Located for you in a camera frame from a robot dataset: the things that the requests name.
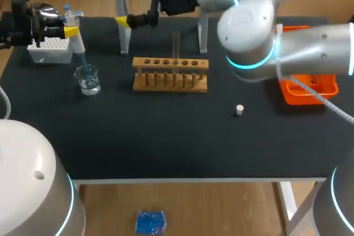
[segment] orange tray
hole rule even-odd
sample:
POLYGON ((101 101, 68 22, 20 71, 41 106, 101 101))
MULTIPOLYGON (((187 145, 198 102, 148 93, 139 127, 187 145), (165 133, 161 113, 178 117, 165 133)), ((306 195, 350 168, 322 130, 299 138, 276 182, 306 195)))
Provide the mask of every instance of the orange tray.
MULTIPOLYGON (((290 26, 284 27, 283 31, 288 32, 290 30, 306 29, 309 26, 290 26)), ((329 99, 338 94, 338 85, 336 83, 336 75, 292 75, 302 83, 306 84, 319 95, 329 99)), ((291 80, 279 81, 282 89, 285 101, 289 105, 313 105, 322 104, 321 101, 316 99, 307 90, 304 90, 291 80)))

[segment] black mat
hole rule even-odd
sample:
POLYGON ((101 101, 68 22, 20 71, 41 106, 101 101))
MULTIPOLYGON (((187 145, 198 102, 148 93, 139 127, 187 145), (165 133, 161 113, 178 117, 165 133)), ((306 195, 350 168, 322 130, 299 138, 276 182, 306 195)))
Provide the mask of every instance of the black mat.
MULTIPOLYGON (((196 19, 163 18, 156 29, 134 31, 130 55, 121 56, 115 21, 84 18, 87 59, 102 87, 91 98, 81 95, 73 77, 76 61, 37 66, 25 48, 16 48, 1 78, 11 118, 41 131, 73 179, 326 177, 354 147, 353 127, 321 106, 282 104, 276 81, 235 78, 216 25, 211 19, 207 55, 198 52, 196 19), (171 57, 174 29, 181 30, 181 58, 210 60, 208 92, 134 92, 132 57, 171 57), (245 107, 240 117, 234 116, 237 104, 245 107)), ((338 83, 333 103, 353 114, 353 79, 344 75, 338 83)))

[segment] wooden test tube rack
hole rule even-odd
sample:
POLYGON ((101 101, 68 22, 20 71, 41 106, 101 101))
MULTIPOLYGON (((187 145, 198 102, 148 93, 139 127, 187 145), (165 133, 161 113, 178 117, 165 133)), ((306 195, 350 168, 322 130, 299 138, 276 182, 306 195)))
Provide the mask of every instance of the wooden test tube rack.
POLYGON ((134 57, 133 67, 137 69, 133 85, 135 91, 207 91, 209 61, 205 59, 134 57), (163 72, 149 72, 149 69, 163 72))

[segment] glass beaker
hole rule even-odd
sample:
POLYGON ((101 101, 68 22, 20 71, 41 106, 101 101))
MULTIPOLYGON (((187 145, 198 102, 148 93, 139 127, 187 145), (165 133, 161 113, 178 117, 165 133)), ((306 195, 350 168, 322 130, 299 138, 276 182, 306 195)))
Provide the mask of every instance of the glass beaker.
POLYGON ((75 70, 74 77, 78 79, 82 93, 85 95, 95 95, 101 89, 97 68, 93 65, 88 65, 87 67, 79 66, 75 70))

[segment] floor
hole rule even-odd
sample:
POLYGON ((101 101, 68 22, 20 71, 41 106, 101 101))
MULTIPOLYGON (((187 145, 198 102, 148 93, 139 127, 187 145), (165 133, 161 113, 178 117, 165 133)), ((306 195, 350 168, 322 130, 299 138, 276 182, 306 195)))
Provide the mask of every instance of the floor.
MULTIPOLYGON (((114 0, 31 0, 86 16, 116 15, 114 0)), ((128 0, 131 13, 145 12, 150 0, 128 0)), ((9 10, 3 0, 1 11, 9 10)), ((354 13, 354 0, 291 0, 278 15, 325 16, 343 23, 354 13)), ((0 74, 11 50, 0 51, 0 74)), ((292 183, 297 205, 312 188, 311 182, 292 183)), ((133 235, 137 212, 166 212, 166 235, 284 235, 278 195, 273 183, 198 183, 151 185, 91 185, 81 191, 86 208, 85 236, 133 235)))

